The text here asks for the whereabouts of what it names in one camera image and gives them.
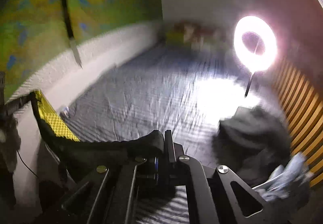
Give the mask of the light blue garment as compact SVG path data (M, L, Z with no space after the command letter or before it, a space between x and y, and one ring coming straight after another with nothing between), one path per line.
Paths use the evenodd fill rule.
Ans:
M269 179L253 188L266 202L291 199L297 203L307 201L310 196L310 172L306 157L295 154L286 166L278 166Z

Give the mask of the wooden slatted headboard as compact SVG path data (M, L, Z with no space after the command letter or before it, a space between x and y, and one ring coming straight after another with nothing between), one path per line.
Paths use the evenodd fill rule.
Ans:
M322 186L322 97L290 61L274 64L273 88L285 113L293 155L301 152L313 173L311 188Z

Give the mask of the striped blue white bedspread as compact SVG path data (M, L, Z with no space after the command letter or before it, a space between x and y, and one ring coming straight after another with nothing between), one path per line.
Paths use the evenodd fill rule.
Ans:
M218 138L221 120L259 107L284 123L264 78L246 92L248 74L229 57L158 46L104 73L69 105L65 122L81 141L134 140L157 129L203 165L238 162Z

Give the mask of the green yellow wall painting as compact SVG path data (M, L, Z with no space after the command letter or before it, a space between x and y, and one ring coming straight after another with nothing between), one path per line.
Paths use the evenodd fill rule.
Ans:
M4 97L69 47L110 30L162 18L161 0L7 0L1 7Z

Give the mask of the folded green brown blankets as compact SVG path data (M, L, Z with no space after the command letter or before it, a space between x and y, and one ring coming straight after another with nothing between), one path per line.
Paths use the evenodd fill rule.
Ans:
M165 27L165 42L171 45L200 47L205 43L225 42L226 39L225 29L211 24L183 20Z

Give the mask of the black yellow striped shorts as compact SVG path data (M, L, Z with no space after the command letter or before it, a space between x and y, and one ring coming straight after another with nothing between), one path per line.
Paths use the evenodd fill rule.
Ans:
M32 91L29 96L42 139L75 182L81 181L99 165L115 168L136 157L161 158L164 154L164 137L158 130L130 141L81 141L41 91Z

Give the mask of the dark grey clothes pile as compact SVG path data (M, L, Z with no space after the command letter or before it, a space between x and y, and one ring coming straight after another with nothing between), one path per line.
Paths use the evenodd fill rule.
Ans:
M263 184L291 157L286 126L259 106L239 107L231 118L220 120L212 146L217 163L228 166L251 187Z

